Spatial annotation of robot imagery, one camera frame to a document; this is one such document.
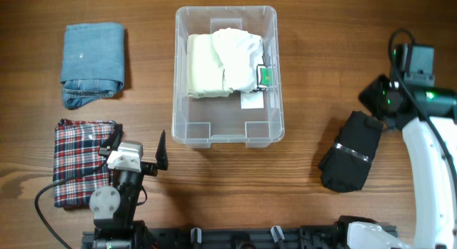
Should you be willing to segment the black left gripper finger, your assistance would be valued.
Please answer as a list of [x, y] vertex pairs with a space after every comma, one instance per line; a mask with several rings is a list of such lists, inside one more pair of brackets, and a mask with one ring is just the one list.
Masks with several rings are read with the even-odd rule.
[[156, 150], [156, 166], [159, 170], [167, 171], [169, 167], [168, 156], [166, 152], [166, 132], [162, 131], [159, 144]]
[[116, 151], [121, 143], [122, 136], [123, 136], [123, 125], [116, 124], [114, 126], [114, 131], [101, 144], [98, 154], [100, 156], [109, 156], [112, 151]]

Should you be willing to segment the black garment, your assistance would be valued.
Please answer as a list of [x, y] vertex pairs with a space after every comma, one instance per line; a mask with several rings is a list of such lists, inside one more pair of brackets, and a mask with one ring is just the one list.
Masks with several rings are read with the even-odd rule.
[[361, 190], [382, 131], [381, 122], [361, 111], [352, 112], [318, 165], [323, 187], [337, 193]]

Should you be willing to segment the cream cloth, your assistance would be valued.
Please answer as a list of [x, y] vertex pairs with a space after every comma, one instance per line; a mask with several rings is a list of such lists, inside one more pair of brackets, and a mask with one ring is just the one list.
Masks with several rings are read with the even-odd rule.
[[192, 34], [187, 41], [186, 95], [192, 98], [227, 97], [232, 90], [224, 86], [221, 63], [211, 34]]

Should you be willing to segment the blue denim jeans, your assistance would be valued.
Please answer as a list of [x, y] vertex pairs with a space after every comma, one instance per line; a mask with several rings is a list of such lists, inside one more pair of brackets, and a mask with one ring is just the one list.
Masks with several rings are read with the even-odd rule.
[[61, 68], [67, 109], [111, 98], [125, 84], [124, 26], [114, 22], [68, 25]]

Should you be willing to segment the white t-shirt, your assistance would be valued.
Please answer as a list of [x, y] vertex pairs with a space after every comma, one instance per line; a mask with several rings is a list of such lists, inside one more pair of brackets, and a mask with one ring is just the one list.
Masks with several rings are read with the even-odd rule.
[[225, 88], [251, 93], [273, 85], [261, 36], [240, 29], [220, 29], [212, 34], [212, 44], [224, 68]]

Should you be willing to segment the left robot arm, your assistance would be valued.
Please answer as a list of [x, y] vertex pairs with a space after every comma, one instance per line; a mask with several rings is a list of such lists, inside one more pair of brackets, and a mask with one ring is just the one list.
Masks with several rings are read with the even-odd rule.
[[158, 248], [159, 243], [142, 220], [134, 220], [140, 205], [140, 192], [145, 176], [156, 176], [169, 166], [166, 152], [166, 134], [159, 139], [154, 163], [143, 161], [143, 145], [138, 141], [123, 141], [123, 126], [117, 124], [114, 132], [101, 144], [99, 155], [106, 157], [106, 165], [114, 172], [111, 186], [97, 188], [91, 195], [89, 207], [94, 214], [95, 229], [85, 233], [82, 248], [146, 249]]

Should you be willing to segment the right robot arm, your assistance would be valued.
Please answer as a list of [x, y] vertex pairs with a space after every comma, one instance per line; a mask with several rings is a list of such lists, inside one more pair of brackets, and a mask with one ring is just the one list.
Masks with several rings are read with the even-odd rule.
[[360, 190], [381, 134], [399, 130], [406, 144], [416, 204], [414, 248], [456, 246], [456, 92], [435, 87], [434, 49], [389, 49], [391, 73], [360, 94], [366, 111], [353, 112], [320, 162], [324, 187]]

